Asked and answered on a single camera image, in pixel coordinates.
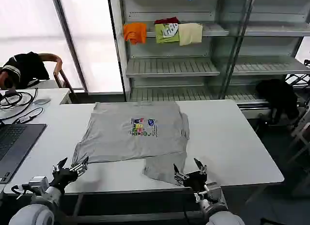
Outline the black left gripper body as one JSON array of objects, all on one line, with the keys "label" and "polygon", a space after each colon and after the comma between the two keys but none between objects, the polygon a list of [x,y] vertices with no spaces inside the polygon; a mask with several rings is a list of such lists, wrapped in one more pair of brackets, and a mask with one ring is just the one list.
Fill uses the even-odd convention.
[{"label": "black left gripper body", "polygon": [[76,171],[71,171],[69,168],[57,169],[55,167],[53,169],[52,176],[53,180],[49,183],[49,186],[58,189],[61,193],[64,193],[66,186],[77,180],[78,173]]}]

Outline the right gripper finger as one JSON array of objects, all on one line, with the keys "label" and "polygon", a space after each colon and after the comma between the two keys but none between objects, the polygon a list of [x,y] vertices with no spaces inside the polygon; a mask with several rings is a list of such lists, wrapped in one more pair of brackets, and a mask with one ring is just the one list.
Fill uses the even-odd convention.
[{"label": "right gripper finger", "polygon": [[194,161],[195,161],[195,163],[196,163],[196,165],[197,165],[197,167],[198,167],[198,169],[200,171],[200,174],[201,175],[206,175],[207,174],[207,165],[203,165],[201,163],[201,161],[196,159],[196,158],[194,158]]},{"label": "right gripper finger", "polygon": [[184,186],[186,181],[189,180],[189,176],[181,173],[175,164],[173,164],[173,168],[174,168],[174,179],[177,181],[179,185]]}]

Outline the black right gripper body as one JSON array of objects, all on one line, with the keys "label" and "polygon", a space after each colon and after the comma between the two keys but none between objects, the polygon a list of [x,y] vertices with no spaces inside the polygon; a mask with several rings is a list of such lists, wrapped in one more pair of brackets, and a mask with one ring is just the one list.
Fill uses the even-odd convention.
[{"label": "black right gripper body", "polygon": [[205,191],[205,184],[207,182],[207,174],[195,171],[187,174],[188,178],[183,181],[184,187],[190,187],[193,192]]}]

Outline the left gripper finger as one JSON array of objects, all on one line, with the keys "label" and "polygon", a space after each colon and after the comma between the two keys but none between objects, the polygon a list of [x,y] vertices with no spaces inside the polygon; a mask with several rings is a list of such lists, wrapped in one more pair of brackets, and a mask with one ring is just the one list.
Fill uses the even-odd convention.
[{"label": "left gripper finger", "polygon": [[59,172],[61,169],[63,169],[65,163],[67,162],[67,157],[60,160],[56,165],[53,166],[53,171],[52,173],[57,173]]},{"label": "left gripper finger", "polygon": [[89,157],[87,156],[83,159],[83,161],[80,164],[76,164],[73,167],[71,167],[70,172],[74,172],[78,176],[83,175],[88,169],[87,167],[88,161],[89,161]]}]

